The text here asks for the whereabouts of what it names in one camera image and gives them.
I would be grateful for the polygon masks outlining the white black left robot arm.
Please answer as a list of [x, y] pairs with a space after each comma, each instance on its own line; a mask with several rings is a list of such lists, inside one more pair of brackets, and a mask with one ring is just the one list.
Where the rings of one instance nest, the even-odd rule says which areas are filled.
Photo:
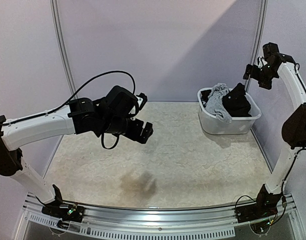
[[64, 106], [22, 119], [0, 116], [0, 175], [10, 177], [26, 187], [56, 217], [67, 213], [61, 191], [46, 183], [23, 160], [21, 147], [40, 140], [92, 132], [104, 139], [105, 134], [120, 136], [145, 144], [153, 134], [153, 125], [136, 118], [148, 98], [134, 95], [121, 86], [114, 86], [100, 99], [83, 97], [69, 100]]

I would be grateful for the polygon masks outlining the grey t-shirt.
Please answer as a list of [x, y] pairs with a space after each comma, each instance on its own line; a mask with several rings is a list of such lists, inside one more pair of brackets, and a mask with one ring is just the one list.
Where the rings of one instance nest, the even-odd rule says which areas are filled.
[[232, 117], [223, 105], [223, 97], [230, 92], [225, 83], [217, 83], [211, 88], [205, 110], [225, 124], [232, 122]]

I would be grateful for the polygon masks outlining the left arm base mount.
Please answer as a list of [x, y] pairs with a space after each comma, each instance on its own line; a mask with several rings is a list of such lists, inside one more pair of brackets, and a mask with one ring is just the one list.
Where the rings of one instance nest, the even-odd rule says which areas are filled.
[[42, 207], [41, 212], [54, 218], [61, 219], [63, 222], [72, 221], [81, 223], [84, 218], [85, 208], [77, 203], [68, 204], [60, 201], [47, 203]]

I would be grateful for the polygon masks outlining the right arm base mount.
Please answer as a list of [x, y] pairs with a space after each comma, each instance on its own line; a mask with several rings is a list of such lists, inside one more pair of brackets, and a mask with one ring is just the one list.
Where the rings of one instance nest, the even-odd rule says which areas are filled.
[[278, 215], [278, 203], [258, 205], [257, 203], [238, 205], [234, 208], [238, 223], [251, 222]]

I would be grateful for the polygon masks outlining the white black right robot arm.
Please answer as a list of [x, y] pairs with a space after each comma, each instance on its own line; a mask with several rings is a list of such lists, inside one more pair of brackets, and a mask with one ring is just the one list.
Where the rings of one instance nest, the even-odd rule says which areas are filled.
[[285, 142], [270, 178], [262, 185], [251, 213], [262, 218], [283, 197], [290, 172], [301, 151], [306, 147], [306, 85], [300, 75], [300, 65], [294, 58], [281, 53], [276, 43], [262, 47], [263, 56], [257, 64], [248, 64], [244, 79], [254, 79], [259, 87], [271, 90], [274, 78], [281, 79], [290, 96], [293, 113], [283, 123], [281, 136]]

